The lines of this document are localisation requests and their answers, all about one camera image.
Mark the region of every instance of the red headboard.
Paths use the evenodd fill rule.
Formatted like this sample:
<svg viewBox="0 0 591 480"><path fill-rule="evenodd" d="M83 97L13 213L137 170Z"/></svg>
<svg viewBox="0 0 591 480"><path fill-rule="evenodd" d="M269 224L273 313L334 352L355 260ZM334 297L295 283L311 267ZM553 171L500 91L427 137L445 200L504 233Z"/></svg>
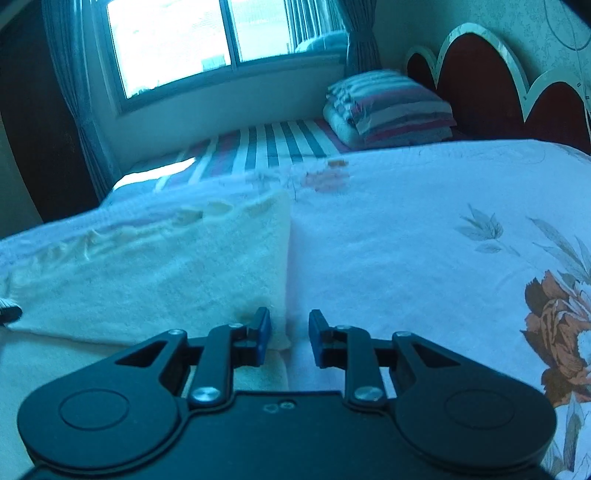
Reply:
<svg viewBox="0 0 591 480"><path fill-rule="evenodd" d="M530 87L513 52L480 25L452 31L438 59L412 48L406 69L451 104L458 128L471 138L535 138L591 153L581 80L554 69Z"/></svg>

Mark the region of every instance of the window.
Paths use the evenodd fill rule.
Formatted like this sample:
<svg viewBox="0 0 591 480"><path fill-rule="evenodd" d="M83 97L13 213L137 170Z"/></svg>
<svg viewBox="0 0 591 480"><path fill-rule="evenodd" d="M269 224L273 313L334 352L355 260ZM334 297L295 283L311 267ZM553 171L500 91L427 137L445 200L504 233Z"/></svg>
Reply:
<svg viewBox="0 0 591 480"><path fill-rule="evenodd" d="M120 104L294 52L284 0L98 1Z"/></svg>

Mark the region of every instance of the window sill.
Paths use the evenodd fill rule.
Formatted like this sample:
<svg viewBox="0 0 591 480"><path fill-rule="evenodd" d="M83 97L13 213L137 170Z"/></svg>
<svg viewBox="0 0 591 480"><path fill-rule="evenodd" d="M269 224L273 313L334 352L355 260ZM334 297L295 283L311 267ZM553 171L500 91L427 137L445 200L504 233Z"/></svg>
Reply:
<svg viewBox="0 0 591 480"><path fill-rule="evenodd" d="M226 66L208 72L198 73L190 77L176 80L166 85L135 95L123 102L115 102L118 116L140 110L152 103L172 98L182 93L201 88L232 82L266 73L284 72L312 67L344 64L346 53L334 52L303 52L285 56L270 57L242 62L236 67Z"/></svg>

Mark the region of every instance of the striped mattress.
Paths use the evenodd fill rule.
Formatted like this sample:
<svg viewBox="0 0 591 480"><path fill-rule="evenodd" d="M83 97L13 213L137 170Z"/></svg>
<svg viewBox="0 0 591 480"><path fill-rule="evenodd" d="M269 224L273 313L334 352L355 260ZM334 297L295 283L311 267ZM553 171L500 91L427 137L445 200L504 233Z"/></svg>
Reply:
<svg viewBox="0 0 591 480"><path fill-rule="evenodd" d="M324 119L243 128L188 150L136 164L103 205L204 179L290 165L350 152Z"/></svg>

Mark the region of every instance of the floral bedspread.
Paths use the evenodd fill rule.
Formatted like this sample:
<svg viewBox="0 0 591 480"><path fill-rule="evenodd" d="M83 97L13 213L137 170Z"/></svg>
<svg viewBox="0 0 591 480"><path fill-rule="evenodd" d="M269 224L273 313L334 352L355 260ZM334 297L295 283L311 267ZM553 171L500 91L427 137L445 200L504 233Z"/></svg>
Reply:
<svg viewBox="0 0 591 480"><path fill-rule="evenodd" d="M454 142L219 177L4 241L0 268L90 226L277 188L293 195L290 388L343 387L314 365L312 309L374 338L409 330L543 392L557 415L544 467L591 476L591 158L571 148Z"/></svg>

